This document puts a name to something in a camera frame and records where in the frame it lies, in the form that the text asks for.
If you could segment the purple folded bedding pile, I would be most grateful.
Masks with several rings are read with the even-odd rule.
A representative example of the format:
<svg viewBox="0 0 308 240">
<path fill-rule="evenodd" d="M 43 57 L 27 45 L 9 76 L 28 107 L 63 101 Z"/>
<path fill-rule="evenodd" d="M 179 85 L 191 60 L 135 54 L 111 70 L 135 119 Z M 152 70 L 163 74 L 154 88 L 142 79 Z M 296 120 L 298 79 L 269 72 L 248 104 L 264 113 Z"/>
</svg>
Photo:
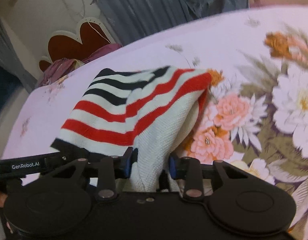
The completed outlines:
<svg viewBox="0 0 308 240">
<path fill-rule="evenodd" d="M 82 61 L 76 59 L 62 58 L 56 60 L 43 72 L 43 75 L 37 81 L 35 88 L 51 85 L 61 77 L 66 76 L 83 65 L 84 63 Z"/>
</svg>

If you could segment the pink pillow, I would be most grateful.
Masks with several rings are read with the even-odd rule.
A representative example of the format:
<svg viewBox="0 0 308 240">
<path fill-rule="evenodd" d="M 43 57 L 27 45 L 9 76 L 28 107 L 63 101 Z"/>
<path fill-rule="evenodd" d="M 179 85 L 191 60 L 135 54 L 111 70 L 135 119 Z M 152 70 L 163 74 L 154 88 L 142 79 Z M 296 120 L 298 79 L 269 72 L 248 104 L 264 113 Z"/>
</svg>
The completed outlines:
<svg viewBox="0 0 308 240">
<path fill-rule="evenodd" d="M 89 55 L 89 57 L 87 57 L 84 60 L 81 60 L 83 63 L 89 63 L 93 60 L 98 59 L 99 57 L 103 57 L 111 52 L 114 52 L 118 49 L 120 49 L 122 46 L 121 44 L 118 43 L 111 43 L 111 44 L 107 44 L 99 49 L 97 49 L 96 51 L 94 51 L 91 55 Z"/>
</svg>

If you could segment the red heart-shaped headboard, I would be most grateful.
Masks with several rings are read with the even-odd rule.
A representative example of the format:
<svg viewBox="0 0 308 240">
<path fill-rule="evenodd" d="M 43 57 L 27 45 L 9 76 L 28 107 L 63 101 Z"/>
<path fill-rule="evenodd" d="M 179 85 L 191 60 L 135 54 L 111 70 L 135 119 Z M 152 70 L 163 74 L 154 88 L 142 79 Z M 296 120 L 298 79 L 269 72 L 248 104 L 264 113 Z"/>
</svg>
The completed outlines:
<svg viewBox="0 0 308 240">
<path fill-rule="evenodd" d="M 99 19 L 83 18 L 74 32 L 58 30 L 51 34 L 46 55 L 39 61 L 39 68 L 44 72 L 52 63 L 62 58 L 82 61 L 110 43 L 115 43 L 115 39 Z"/>
</svg>

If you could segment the pink floral bed sheet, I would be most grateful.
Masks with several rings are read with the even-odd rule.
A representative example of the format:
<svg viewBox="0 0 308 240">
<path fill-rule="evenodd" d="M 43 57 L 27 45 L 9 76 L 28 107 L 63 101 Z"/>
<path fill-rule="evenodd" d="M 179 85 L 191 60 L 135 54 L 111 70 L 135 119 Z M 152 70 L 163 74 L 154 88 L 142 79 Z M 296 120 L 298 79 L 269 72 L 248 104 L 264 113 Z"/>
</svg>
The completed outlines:
<svg viewBox="0 0 308 240">
<path fill-rule="evenodd" d="M 95 164 L 109 156 L 52 148 L 103 69 L 173 66 L 211 75 L 207 98 L 153 192 L 117 179 L 95 198 Z M 308 239 L 308 7 L 221 14 L 149 36 L 84 64 L 25 102 L 4 159 L 61 152 L 46 173 L 0 179 L 4 215 L 19 239 Z M 183 199 L 169 157 L 200 161 L 203 200 Z"/>
</svg>

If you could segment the striped knit child sweater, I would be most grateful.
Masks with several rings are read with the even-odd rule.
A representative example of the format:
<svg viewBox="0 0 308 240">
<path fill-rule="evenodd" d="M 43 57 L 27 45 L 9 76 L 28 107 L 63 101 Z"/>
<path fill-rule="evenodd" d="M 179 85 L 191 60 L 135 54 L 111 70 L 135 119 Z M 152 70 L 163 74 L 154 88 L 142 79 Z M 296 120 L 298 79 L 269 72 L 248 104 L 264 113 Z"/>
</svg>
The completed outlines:
<svg viewBox="0 0 308 240">
<path fill-rule="evenodd" d="M 153 192 L 169 154 L 194 128 L 210 83 L 211 75 L 203 69 L 103 69 L 51 146 L 109 156 L 121 156 L 131 147 L 138 154 L 130 189 Z"/>
</svg>

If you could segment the blue left window curtain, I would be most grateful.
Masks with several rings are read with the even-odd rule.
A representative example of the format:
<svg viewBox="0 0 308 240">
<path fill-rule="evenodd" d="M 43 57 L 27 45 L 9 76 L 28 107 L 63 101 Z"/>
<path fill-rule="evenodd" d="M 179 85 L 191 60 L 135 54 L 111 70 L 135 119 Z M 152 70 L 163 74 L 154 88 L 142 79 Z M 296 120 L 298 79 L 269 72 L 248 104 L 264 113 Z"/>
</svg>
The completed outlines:
<svg viewBox="0 0 308 240">
<path fill-rule="evenodd" d="M 0 20 L 0 67 L 16 76 L 30 94 L 37 80 L 24 68 Z"/>
</svg>

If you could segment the blue centre curtain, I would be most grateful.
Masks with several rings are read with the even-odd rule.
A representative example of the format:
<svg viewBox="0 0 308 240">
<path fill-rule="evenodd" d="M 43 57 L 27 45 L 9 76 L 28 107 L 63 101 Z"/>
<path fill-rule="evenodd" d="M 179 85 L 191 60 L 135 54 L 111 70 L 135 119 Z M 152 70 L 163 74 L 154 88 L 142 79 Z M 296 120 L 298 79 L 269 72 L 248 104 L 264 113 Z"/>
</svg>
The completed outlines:
<svg viewBox="0 0 308 240">
<path fill-rule="evenodd" d="M 92 0 L 110 33 L 127 45 L 194 20 L 246 9 L 249 0 Z"/>
</svg>

